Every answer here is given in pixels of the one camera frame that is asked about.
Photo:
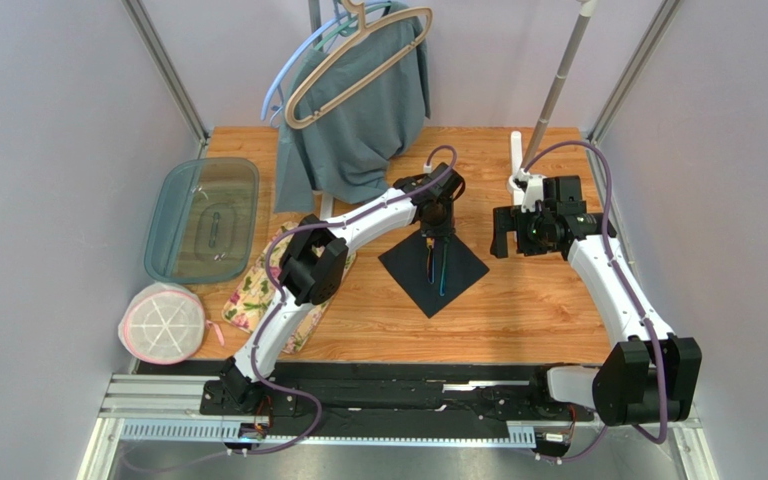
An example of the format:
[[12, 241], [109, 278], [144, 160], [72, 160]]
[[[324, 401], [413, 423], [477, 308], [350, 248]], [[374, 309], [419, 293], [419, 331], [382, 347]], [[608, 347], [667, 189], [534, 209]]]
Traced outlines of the iridescent spoon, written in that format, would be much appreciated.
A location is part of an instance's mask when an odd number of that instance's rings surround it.
[[438, 294], [440, 297], [444, 297], [446, 294], [446, 276], [447, 276], [447, 262], [448, 261], [448, 251], [444, 251], [441, 255], [440, 260], [440, 272], [439, 272], [439, 282], [438, 282]]

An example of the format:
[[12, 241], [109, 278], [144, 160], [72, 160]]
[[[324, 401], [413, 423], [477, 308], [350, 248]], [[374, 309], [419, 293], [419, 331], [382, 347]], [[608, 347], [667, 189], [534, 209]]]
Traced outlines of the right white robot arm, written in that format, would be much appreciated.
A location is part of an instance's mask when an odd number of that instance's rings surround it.
[[647, 300], [608, 217], [588, 212], [579, 177], [518, 172], [508, 189], [515, 203], [493, 211], [491, 254], [507, 257], [510, 235], [524, 256], [560, 254], [586, 286], [612, 347], [599, 367], [540, 368], [540, 399], [590, 409], [609, 426], [686, 420], [701, 349], [677, 336]]

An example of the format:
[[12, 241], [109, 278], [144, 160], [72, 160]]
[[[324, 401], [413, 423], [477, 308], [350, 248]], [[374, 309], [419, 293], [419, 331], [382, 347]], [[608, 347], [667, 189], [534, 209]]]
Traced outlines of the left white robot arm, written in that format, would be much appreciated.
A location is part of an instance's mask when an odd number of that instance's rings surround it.
[[287, 246], [279, 272], [267, 279], [275, 294], [253, 333], [204, 385], [203, 415], [248, 414], [260, 404], [269, 377], [292, 335], [314, 307], [338, 291], [350, 255], [378, 237], [417, 222], [437, 226], [465, 186], [452, 164], [398, 180], [393, 187], [347, 214], [314, 215], [279, 235]]

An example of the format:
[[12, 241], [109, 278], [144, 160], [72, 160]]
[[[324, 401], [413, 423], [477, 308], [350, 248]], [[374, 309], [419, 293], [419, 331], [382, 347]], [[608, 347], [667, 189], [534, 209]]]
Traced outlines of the black paper napkin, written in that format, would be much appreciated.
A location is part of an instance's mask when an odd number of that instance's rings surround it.
[[410, 234], [379, 256], [379, 261], [427, 318], [446, 308], [489, 273], [489, 267], [457, 236], [451, 237], [446, 294], [438, 294], [442, 240], [435, 240], [435, 282], [426, 278], [426, 239], [419, 231]]

